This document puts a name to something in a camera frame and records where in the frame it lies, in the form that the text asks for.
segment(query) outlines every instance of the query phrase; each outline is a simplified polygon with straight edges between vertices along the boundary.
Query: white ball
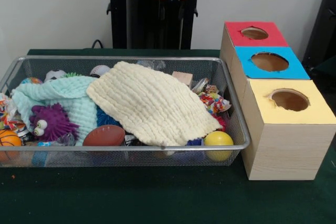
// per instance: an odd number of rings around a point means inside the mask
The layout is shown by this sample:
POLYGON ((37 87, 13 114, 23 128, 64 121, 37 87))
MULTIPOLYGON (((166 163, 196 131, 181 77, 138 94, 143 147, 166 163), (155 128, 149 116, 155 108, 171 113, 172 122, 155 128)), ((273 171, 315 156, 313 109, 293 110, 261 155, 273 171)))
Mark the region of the white ball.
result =
POLYGON ((105 65, 98 65, 95 66, 92 71, 90 72, 90 75, 95 74, 98 75, 99 77, 101 77, 103 74, 105 74, 106 72, 110 71, 111 68, 109 68, 108 66, 105 65))
POLYGON ((49 80, 56 80, 58 78, 61 78, 66 73, 63 70, 52 70, 47 72, 46 78, 44 79, 44 82, 49 80))

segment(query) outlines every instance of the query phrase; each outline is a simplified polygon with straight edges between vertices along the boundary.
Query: mint green towel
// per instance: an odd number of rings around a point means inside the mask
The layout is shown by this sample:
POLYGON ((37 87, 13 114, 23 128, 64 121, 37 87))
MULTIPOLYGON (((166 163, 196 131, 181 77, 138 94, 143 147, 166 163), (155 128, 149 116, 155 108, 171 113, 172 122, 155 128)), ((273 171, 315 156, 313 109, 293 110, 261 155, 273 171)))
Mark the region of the mint green towel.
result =
POLYGON ((97 127, 97 106, 86 94, 95 78, 70 77, 48 81, 43 84, 21 84, 12 92, 22 120, 32 132, 29 117, 34 105, 59 103, 68 113, 70 122, 79 125, 77 146, 83 145, 85 137, 97 127))

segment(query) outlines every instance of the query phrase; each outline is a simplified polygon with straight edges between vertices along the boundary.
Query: cardboard box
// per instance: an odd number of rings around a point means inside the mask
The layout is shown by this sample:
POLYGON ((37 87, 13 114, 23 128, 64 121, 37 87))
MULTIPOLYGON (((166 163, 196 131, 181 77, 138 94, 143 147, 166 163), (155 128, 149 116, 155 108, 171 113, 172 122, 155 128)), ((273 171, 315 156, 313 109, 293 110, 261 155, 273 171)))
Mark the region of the cardboard box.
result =
POLYGON ((273 22, 225 22, 220 58, 231 70, 235 47, 288 47, 273 22))
POLYGON ((336 132, 336 118, 311 80, 249 79, 242 110, 251 144, 250 180, 313 180, 336 132))
POLYGON ((235 47, 231 77, 242 103, 247 79, 306 79, 309 76, 289 47, 235 47))

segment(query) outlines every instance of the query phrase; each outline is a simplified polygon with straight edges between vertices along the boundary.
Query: brown football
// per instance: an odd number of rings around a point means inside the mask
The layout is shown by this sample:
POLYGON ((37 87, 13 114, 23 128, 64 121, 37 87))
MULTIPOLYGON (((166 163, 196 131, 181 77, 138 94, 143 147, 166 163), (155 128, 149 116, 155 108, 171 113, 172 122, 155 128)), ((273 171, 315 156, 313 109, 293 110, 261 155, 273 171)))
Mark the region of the brown football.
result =
POLYGON ((125 138, 125 130, 115 125, 103 125, 91 131, 83 146, 119 146, 125 138))

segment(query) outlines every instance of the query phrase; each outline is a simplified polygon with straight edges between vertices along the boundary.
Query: black cable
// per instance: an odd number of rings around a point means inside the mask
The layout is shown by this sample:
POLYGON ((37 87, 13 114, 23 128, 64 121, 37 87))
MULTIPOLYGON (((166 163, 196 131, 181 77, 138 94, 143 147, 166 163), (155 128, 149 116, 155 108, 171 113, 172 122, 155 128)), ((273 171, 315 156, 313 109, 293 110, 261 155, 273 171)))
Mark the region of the black cable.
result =
POLYGON ((104 48, 103 43, 102 43, 100 40, 98 40, 98 39, 96 39, 96 40, 93 42, 91 48, 94 48, 95 45, 96 45, 97 43, 100 45, 100 48, 104 48))

